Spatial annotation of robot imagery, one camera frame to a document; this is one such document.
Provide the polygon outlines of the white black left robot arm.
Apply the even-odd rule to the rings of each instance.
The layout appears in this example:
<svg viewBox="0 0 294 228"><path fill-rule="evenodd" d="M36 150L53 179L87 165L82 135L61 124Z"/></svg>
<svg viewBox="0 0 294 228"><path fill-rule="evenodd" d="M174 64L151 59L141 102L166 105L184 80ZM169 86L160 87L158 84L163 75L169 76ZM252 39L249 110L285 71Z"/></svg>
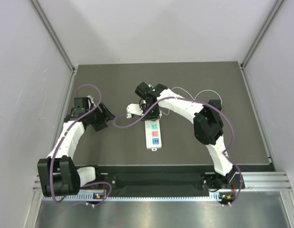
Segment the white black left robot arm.
<svg viewBox="0 0 294 228"><path fill-rule="evenodd" d="M76 195L86 184L94 189L101 186L103 180L97 168L76 168L73 157L88 126L98 132L107 128L107 122L114 118L102 102L95 104L90 95L74 99L74 107L64 119L56 145L49 155L45 159L40 159L37 164L40 185L45 197Z"/></svg>

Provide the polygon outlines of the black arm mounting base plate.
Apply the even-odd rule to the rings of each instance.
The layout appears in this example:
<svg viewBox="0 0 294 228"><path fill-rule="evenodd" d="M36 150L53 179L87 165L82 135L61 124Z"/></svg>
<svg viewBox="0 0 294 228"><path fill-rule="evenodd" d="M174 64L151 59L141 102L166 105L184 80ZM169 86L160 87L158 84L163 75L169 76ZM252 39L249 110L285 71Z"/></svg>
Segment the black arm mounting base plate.
<svg viewBox="0 0 294 228"><path fill-rule="evenodd" d="M239 171L232 168L226 176L214 171L212 165L99 165L96 180L107 181L114 188L125 186L189 185L197 189L229 189L244 187Z"/></svg>

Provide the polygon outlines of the white power strip coloured sockets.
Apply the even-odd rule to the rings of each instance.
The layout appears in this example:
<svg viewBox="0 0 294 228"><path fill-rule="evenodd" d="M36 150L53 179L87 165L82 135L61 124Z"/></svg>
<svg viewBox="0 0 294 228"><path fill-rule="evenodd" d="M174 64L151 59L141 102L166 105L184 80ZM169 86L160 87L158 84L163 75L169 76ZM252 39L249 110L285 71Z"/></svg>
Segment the white power strip coloured sockets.
<svg viewBox="0 0 294 228"><path fill-rule="evenodd" d="M145 121L146 148L157 151L162 147L160 120Z"/></svg>

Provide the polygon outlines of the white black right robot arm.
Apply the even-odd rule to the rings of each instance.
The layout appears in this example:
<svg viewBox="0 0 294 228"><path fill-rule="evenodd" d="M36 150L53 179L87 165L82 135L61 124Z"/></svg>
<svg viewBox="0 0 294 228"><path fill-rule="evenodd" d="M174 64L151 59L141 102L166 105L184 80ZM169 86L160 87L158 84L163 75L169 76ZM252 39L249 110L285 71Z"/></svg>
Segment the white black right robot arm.
<svg viewBox="0 0 294 228"><path fill-rule="evenodd" d="M224 115L220 100L205 103L187 99L162 84L151 86L144 82L137 86L135 93L141 100L127 106L129 118L138 115L142 121L152 124L159 121L160 109L165 108L189 120L193 124L195 138L206 146L214 164L214 175L203 180L206 187L222 189L234 182L237 167L231 162L224 142Z"/></svg>

